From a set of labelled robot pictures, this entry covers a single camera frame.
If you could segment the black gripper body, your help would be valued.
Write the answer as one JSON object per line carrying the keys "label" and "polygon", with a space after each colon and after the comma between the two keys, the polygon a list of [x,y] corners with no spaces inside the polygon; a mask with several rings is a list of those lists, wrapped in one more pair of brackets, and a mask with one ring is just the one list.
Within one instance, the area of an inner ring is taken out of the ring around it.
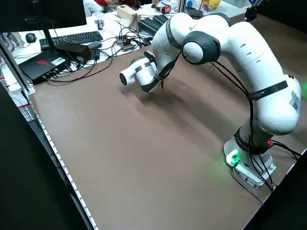
{"label": "black gripper body", "polygon": [[154,63],[156,65],[156,58],[152,52],[144,51],[143,54],[145,55],[146,58],[149,59],[150,63]]}
{"label": "black gripper body", "polygon": [[253,21],[257,18],[257,8],[255,6],[248,7],[245,12],[245,20]]}

